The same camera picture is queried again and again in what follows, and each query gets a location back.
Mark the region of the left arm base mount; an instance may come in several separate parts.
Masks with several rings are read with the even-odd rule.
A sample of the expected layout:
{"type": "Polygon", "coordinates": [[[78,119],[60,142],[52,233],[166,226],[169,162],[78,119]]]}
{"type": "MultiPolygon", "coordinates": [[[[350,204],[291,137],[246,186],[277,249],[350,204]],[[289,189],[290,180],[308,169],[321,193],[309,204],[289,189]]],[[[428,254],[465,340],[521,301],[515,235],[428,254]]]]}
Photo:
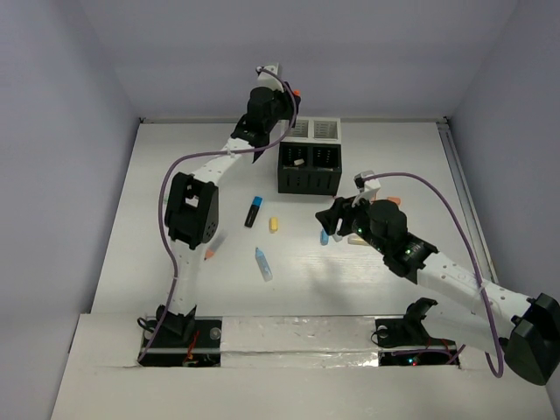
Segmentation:
{"type": "Polygon", "coordinates": [[[155,317],[136,320],[143,330],[139,364],[158,368],[219,367],[222,318],[196,318],[195,308],[186,315],[169,311],[156,330],[164,308],[160,305],[155,317]]]}

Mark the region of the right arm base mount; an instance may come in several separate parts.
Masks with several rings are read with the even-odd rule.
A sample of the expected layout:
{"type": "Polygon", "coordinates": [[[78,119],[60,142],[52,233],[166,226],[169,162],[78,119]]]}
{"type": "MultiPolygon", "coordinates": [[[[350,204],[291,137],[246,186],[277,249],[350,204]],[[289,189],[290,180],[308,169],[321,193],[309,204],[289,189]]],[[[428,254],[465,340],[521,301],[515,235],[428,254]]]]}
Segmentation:
{"type": "Polygon", "coordinates": [[[459,364],[458,348],[449,339],[430,336],[423,321],[437,301],[421,297],[402,316],[378,318],[370,340],[377,346],[380,367],[420,367],[459,364]]]}

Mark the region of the blue cap black highlighter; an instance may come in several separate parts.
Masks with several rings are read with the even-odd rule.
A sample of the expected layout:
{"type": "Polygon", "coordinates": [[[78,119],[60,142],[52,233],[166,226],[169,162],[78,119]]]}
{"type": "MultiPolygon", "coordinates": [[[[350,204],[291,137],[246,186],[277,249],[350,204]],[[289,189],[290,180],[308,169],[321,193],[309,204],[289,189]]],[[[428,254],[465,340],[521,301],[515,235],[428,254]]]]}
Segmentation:
{"type": "Polygon", "coordinates": [[[256,221],[256,216],[259,213],[259,210],[261,208],[261,205],[263,203],[263,198],[260,196],[255,196],[252,200],[252,203],[249,207],[248,210],[248,214],[246,217],[246,220],[244,221],[244,227],[245,228],[252,228],[255,221],[256,221]]]}

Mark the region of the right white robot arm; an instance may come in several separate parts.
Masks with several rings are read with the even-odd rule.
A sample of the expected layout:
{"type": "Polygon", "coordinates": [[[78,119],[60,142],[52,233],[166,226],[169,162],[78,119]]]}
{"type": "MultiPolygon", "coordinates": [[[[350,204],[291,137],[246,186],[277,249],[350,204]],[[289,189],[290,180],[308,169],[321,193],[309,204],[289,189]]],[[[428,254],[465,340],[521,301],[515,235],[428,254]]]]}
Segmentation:
{"type": "Polygon", "coordinates": [[[393,274],[466,310],[464,318],[433,309],[407,317],[402,331],[409,341],[422,343],[434,331],[457,331],[463,344],[502,355],[513,372],[539,386],[557,369],[559,303],[553,297],[528,297],[477,281],[473,273],[410,233],[406,215],[392,201],[353,205],[350,199],[336,199],[316,218],[329,235],[358,235],[382,254],[393,274]]]}

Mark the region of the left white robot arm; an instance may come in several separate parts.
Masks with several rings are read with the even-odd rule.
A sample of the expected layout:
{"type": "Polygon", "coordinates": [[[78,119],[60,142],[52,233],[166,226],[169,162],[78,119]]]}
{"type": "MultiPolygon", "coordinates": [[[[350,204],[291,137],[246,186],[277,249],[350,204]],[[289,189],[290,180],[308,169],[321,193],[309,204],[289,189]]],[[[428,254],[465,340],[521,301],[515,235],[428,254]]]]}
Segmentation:
{"type": "Polygon", "coordinates": [[[253,88],[246,113],[222,149],[180,157],[164,175],[158,229],[171,259],[172,280],[165,304],[157,309],[156,329],[173,345],[183,346],[193,337],[200,246],[218,229],[220,182],[270,147],[270,133],[279,122],[294,127],[300,102],[288,85],[253,88]]]}

